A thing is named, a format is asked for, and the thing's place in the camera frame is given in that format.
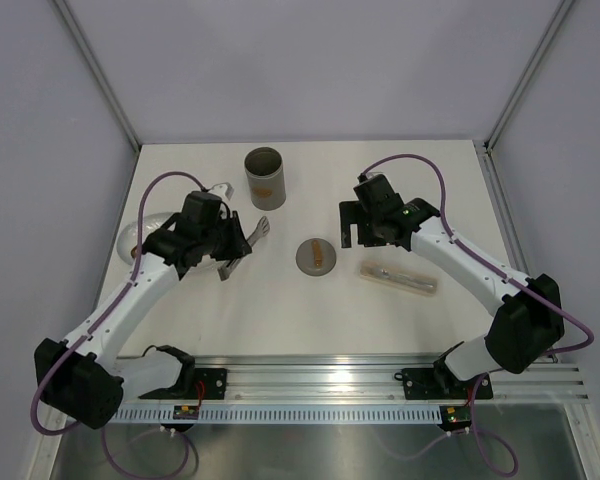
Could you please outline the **grey lid with leather strap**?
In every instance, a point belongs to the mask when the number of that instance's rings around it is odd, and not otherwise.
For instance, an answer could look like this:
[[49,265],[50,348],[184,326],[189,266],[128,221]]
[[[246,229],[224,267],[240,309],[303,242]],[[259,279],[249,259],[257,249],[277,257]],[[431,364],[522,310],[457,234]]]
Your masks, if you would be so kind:
[[334,246],[322,238],[303,241],[295,255],[296,266],[305,275],[320,277],[330,273],[337,262]]

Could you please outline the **grey cylindrical lunch container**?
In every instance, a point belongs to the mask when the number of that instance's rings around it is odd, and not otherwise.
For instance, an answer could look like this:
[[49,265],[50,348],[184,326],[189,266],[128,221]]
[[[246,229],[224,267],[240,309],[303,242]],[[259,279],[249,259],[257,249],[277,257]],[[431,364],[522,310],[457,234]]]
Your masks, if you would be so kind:
[[244,159],[244,169],[253,205],[262,211],[273,211],[286,201],[283,159],[271,147],[259,147]]

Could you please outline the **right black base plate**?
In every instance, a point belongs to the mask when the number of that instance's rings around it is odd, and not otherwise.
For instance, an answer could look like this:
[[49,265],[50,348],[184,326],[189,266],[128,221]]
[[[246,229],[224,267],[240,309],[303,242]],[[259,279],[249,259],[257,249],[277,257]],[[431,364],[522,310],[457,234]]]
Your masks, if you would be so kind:
[[433,367],[403,368],[393,374],[393,379],[402,385],[406,400],[469,400],[473,393],[476,400],[494,398],[489,378],[486,384],[476,384],[475,379],[444,379]]

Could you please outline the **clear cutlery case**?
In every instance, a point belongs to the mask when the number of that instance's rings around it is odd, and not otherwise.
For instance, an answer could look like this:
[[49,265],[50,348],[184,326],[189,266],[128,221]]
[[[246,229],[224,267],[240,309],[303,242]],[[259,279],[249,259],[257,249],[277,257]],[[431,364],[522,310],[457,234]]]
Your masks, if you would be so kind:
[[377,262],[363,261],[358,272],[365,280],[426,297],[434,296],[438,290],[435,278]]

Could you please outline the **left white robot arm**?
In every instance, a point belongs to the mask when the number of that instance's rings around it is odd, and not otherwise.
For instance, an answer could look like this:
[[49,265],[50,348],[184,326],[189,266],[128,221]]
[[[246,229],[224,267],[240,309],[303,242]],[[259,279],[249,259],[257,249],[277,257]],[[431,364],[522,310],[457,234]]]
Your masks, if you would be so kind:
[[34,352],[35,403],[100,429],[119,407],[146,394],[167,398],[197,394],[194,356],[169,345],[135,360],[118,362],[121,348],[153,306],[204,257],[232,261],[251,246],[237,212],[228,207],[228,186],[193,191],[180,211],[144,239],[129,277],[62,340],[43,340]]

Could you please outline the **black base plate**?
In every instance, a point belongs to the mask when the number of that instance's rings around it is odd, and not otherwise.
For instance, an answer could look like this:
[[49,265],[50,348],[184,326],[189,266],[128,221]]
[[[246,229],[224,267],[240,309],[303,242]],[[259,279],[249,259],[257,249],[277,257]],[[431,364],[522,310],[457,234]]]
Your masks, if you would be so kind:
[[444,379],[433,367],[403,368],[393,374],[393,379],[402,385],[406,400],[469,400],[473,393],[476,400],[494,398],[489,378],[486,384],[476,384],[475,379]]
[[174,386],[153,390],[140,396],[143,400],[223,400],[228,370],[194,367],[182,373]]

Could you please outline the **aluminium mounting rail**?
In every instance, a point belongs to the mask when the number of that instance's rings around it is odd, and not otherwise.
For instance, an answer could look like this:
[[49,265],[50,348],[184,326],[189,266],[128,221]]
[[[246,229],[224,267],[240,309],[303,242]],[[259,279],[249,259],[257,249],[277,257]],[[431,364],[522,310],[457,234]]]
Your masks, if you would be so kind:
[[[129,402],[149,401],[140,396],[175,385],[156,366],[159,352],[122,357],[108,372],[124,379]],[[462,404],[466,400],[406,400],[393,374],[403,368],[432,367],[430,356],[199,356],[195,367],[228,370],[223,400],[161,400],[203,404]],[[481,402],[511,404],[586,404],[584,377],[571,363],[553,357],[534,362],[520,374],[494,371],[489,375],[494,398]]]

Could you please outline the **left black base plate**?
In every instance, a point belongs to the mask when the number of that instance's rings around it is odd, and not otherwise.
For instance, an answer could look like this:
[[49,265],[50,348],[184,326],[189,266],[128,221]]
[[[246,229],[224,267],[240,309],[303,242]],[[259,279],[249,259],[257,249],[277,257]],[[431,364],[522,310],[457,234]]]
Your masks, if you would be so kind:
[[140,396],[143,400],[223,400],[228,370],[194,367],[182,373],[174,386],[153,390]]

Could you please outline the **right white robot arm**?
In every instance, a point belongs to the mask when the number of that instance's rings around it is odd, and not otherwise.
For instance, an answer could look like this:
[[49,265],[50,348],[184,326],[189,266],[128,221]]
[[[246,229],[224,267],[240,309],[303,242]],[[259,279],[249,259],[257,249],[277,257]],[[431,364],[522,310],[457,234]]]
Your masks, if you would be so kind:
[[339,205],[341,245],[392,245],[439,267],[492,315],[489,330],[447,350],[432,366],[436,389],[456,396],[480,374],[523,372],[564,335],[560,292],[548,275],[531,278],[499,267],[488,256],[469,254],[440,210],[421,198],[404,202],[384,175],[361,176],[356,198]]

